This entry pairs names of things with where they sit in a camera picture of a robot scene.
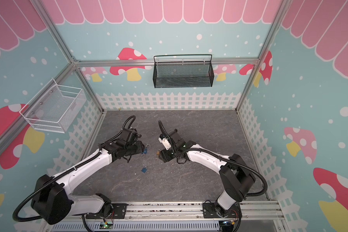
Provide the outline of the large blue padlock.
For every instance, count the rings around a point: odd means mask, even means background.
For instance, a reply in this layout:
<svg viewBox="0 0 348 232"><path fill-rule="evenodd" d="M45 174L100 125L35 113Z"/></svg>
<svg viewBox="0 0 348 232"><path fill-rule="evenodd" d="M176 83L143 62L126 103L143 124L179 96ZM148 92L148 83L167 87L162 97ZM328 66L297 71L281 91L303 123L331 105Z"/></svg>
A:
<svg viewBox="0 0 348 232"><path fill-rule="evenodd" d="M151 149L151 145L150 144L145 145L142 154L147 154L149 149Z"/></svg>

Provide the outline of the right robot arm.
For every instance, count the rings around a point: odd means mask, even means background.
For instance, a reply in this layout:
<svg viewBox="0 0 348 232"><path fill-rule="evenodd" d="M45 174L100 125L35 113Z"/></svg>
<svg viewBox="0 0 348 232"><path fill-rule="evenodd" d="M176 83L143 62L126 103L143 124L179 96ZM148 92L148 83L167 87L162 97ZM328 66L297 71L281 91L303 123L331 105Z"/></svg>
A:
<svg viewBox="0 0 348 232"><path fill-rule="evenodd" d="M159 142L164 146L159 153L163 162L173 159L177 163L181 160L196 162L220 176L224 191L214 202L203 203L205 218L241 218L240 203L247 197L261 196L267 192L266 179L247 166L240 155L220 155L193 141L185 142L177 130L170 134L161 133Z"/></svg>

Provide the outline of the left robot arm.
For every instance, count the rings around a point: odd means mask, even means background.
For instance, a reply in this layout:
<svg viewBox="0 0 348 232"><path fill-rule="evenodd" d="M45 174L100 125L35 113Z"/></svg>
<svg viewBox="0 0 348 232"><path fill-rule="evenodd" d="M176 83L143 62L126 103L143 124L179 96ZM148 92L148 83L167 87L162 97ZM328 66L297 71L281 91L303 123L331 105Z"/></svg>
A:
<svg viewBox="0 0 348 232"><path fill-rule="evenodd" d="M122 129L116 138L99 144L93 154L78 164L54 176L40 177L34 192L14 210L13 220L28 222L44 219L49 225L54 225L68 216L112 216L114 208L107 196L101 193L75 196L73 191L103 167L121 158L130 161L133 155L143 152L145 146L140 138L136 129Z"/></svg>

